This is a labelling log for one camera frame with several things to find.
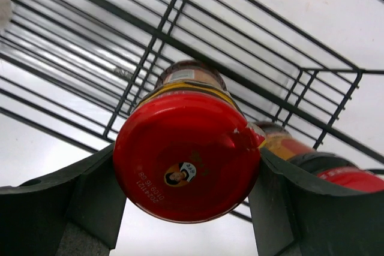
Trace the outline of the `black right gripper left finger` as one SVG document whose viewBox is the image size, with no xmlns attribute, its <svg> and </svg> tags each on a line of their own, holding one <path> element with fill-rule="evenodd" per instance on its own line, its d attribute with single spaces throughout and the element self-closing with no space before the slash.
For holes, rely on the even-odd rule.
<svg viewBox="0 0 384 256">
<path fill-rule="evenodd" d="M 113 148 L 19 186 L 1 187 L 1 255 L 109 255 L 126 202 Z"/>
</svg>

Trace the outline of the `red lid sauce jar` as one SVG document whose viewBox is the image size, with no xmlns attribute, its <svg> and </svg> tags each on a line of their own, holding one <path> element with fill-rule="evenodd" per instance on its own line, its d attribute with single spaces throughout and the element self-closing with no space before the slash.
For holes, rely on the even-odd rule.
<svg viewBox="0 0 384 256">
<path fill-rule="evenodd" d="M 197 224 L 231 212 L 247 197 L 265 140 L 216 69 L 184 60 L 162 72 L 125 121 L 113 166 L 124 194 L 144 212 Z"/>
<path fill-rule="evenodd" d="M 383 179 L 336 154 L 318 152 L 273 122 L 253 122 L 265 136 L 264 148 L 275 156 L 333 184 L 355 191 L 383 191 Z"/>
</svg>

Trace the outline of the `clear jar white beads silver lid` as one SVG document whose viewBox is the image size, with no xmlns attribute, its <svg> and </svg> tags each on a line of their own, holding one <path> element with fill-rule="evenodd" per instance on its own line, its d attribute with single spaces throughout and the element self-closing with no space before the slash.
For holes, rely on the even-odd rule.
<svg viewBox="0 0 384 256">
<path fill-rule="evenodd" d="M 0 31 L 3 32 L 9 24 L 12 17 L 11 0 L 0 0 Z"/>
</svg>

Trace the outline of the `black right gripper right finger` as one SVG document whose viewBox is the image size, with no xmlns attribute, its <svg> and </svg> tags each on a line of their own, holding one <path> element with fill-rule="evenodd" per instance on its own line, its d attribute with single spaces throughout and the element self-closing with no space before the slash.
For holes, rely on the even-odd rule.
<svg viewBox="0 0 384 256">
<path fill-rule="evenodd" d="M 382 191 L 354 191 L 261 155 L 248 196 L 259 255 L 383 255 Z"/>
</svg>

